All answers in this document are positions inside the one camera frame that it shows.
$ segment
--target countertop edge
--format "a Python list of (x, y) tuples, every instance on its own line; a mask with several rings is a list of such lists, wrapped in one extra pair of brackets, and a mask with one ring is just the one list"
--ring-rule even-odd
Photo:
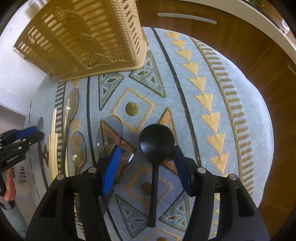
[(296, 64), (296, 46), (294, 43), (284, 35), (284, 33), (279, 30), (268, 18), (261, 14), (256, 9), (249, 6), (240, 0), (176, 0), (176, 1), (186, 1), (192, 3), (203, 4), (209, 7), (213, 7), (224, 12), (230, 13), (254, 27), (261, 30), (268, 37), (270, 37), (274, 42), (276, 42), (285, 53), (293, 60)]

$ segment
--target silver bolt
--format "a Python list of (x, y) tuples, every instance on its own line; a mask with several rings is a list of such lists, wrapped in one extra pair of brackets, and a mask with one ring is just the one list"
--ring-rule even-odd
[(57, 175), (57, 179), (60, 181), (60, 180), (63, 180), (64, 179), (64, 174), (58, 174)]
[(96, 168), (95, 167), (90, 167), (89, 168), (89, 173), (95, 173), (96, 172)]
[(230, 174), (229, 178), (233, 181), (235, 181), (237, 179), (237, 176), (235, 174)]
[(199, 173), (205, 173), (205, 169), (204, 169), (203, 167), (199, 167), (199, 168), (197, 169), (197, 171), (198, 171)]

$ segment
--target cabinet door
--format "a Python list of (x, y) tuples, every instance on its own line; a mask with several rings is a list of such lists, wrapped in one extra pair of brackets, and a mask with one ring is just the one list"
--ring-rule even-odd
[(259, 211), (270, 236), (296, 203), (296, 66), (275, 44), (247, 77), (260, 91), (274, 132), (274, 158)]
[[(246, 21), (201, 4), (176, 0), (136, 1), (143, 27), (156, 27), (192, 36), (213, 47), (248, 75), (267, 53), (273, 41)], [(181, 13), (217, 21), (158, 17), (159, 12)]]

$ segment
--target patterned tablecloth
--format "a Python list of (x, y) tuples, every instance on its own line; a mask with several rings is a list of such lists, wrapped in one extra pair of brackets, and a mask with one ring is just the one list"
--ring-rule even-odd
[[(52, 111), (57, 108), (60, 151), (65, 102), (77, 88), (80, 103), (69, 136), (80, 131), (85, 137), (85, 170), (98, 158), (100, 120), (118, 116), (123, 143), (135, 157), (115, 186), (105, 214), (112, 240), (178, 241), (184, 236), (194, 198), (183, 191), (174, 163), (166, 160), (159, 170), (156, 227), (147, 227), (152, 166), (139, 148), (143, 128), (152, 123), (168, 126), (185, 156), (215, 175), (237, 174), (258, 206), (273, 156), (271, 120), (258, 90), (220, 53), (176, 32), (143, 28), (143, 33), (147, 41), (143, 68), (66, 83), (47, 77), (32, 101), (26, 126), (42, 116), (48, 144)], [(47, 180), (43, 180), (35, 153), (28, 154), (25, 171), (38, 204), (50, 175), (44, 162)], [(73, 163), (68, 166), (73, 175)], [(218, 216), (216, 194), (210, 238), (216, 234)], [(81, 224), (77, 227), (83, 237)]]

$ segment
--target beige basket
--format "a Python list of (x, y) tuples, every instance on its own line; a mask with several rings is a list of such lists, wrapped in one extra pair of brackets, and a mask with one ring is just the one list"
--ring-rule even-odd
[(139, 69), (146, 58), (135, 0), (51, 0), (14, 47), (61, 81)]

